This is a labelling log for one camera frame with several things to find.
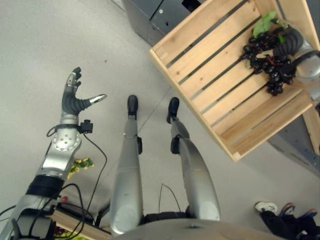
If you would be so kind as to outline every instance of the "sneaker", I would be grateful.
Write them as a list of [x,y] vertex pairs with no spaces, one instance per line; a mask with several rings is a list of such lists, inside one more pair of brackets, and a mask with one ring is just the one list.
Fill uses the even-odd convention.
[[285,216],[290,216],[294,214],[294,210],[296,208],[296,205],[294,205],[292,202],[287,203],[284,205],[282,208],[279,217],[285,217]]
[[315,215],[317,215],[317,210],[315,210],[314,208],[308,210],[305,212],[305,214],[303,214],[302,216],[300,216],[299,218],[300,219],[303,219],[303,218],[313,218]]
[[270,211],[275,214],[278,211],[277,205],[275,205],[273,202],[259,201],[254,207],[260,213]]

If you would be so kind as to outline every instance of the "grape leaf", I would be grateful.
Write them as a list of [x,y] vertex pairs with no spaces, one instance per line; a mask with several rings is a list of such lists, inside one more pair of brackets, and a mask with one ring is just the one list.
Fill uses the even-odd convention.
[[256,22],[253,28],[253,36],[256,38],[259,33],[265,33],[270,30],[272,26],[271,20],[275,18],[277,11],[270,11],[265,16],[263,16],[259,21]]
[[286,40],[285,37],[282,36],[281,34],[278,34],[278,39],[279,39],[280,44],[284,43]]

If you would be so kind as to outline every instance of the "concrete floor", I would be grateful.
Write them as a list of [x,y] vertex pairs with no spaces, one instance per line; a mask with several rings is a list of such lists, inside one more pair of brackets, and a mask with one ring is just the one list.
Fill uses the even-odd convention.
[[[59,123],[65,81],[77,66],[83,73],[79,98],[108,95],[79,116],[92,120],[89,137],[108,156],[91,212],[97,213],[111,197],[130,94],[139,99],[144,213],[158,211],[161,183],[172,188],[182,209],[187,207],[180,158],[170,153],[170,125],[165,121],[168,103],[177,94],[150,61],[150,46],[133,32],[124,11],[111,0],[2,0],[0,29],[1,210],[15,204],[32,181],[50,142],[45,134]],[[253,208],[257,201],[273,201],[280,208],[293,202],[297,215],[310,208],[320,211],[319,178],[268,143],[234,163],[183,102],[178,116],[208,166],[222,221],[268,231]],[[103,157],[84,138],[76,156],[95,163],[67,181],[80,186],[88,204]],[[63,195],[78,204],[73,189]],[[177,211],[167,189],[160,210]]]

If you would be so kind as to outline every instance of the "grapes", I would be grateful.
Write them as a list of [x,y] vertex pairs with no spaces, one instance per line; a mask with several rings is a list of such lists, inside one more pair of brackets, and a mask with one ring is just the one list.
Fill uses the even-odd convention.
[[249,38],[249,41],[248,41],[248,42],[249,42],[250,44],[254,44],[256,41],[257,41],[257,39],[256,39],[254,36],[252,36],[252,37]]
[[253,73],[254,73],[254,74],[260,74],[260,73],[262,73],[262,71],[263,71],[262,68],[258,68],[258,69],[255,69],[255,70],[253,71]]
[[250,67],[254,74],[260,74],[263,71],[269,75],[267,92],[273,96],[283,93],[283,85],[293,84],[294,74],[285,74],[282,70],[284,66],[291,64],[288,56],[267,56],[266,58],[257,58],[257,54],[276,48],[280,44],[277,33],[261,32],[257,37],[250,37],[248,44],[243,47],[244,54],[241,60],[249,60]]
[[271,78],[276,78],[276,77],[279,77],[279,73],[277,71],[274,71],[270,74],[270,77]]
[[261,66],[262,66],[263,69],[265,69],[265,68],[267,68],[269,66],[269,62],[268,61],[264,61]]
[[252,51],[252,48],[251,48],[249,45],[245,45],[245,46],[243,47],[243,51],[244,51],[245,53],[250,53],[250,52]]
[[294,81],[292,80],[292,78],[289,78],[289,79],[285,80],[285,83],[288,85],[291,85],[294,83]]
[[278,94],[282,94],[284,92],[284,90],[282,89],[281,86],[276,87],[275,92],[277,92]]
[[267,34],[265,32],[260,32],[257,36],[257,38],[260,40],[260,41],[264,41],[266,39],[266,36]]
[[275,69],[274,66],[268,66],[264,71],[266,74],[272,74],[274,69]]

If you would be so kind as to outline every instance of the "robotic arm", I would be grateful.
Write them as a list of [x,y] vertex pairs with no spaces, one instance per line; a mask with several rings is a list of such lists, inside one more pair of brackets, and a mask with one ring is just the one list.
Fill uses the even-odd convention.
[[320,97],[320,51],[313,49],[299,30],[288,21],[281,18],[275,18],[272,21],[280,25],[274,33],[282,33],[285,36],[285,42],[274,49],[263,51],[257,57],[292,56],[292,63],[282,67],[282,75],[295,75],[305,84],[312,100],[316,101]]
[[100,94],[88,99],[77,99],[76,92],[81,85],[78,81],[80,72],[80,67],[77,67],[67,78],[60,124],[55,126],[48,152],[0,234],[0,240],[53,239],[56,223],[46,216],[54,212],[56,200],[74,162],[74,155],[81,146],[80,134],[92,132],[93,125],[89,120],[78,126],[78,115],[107,97]]

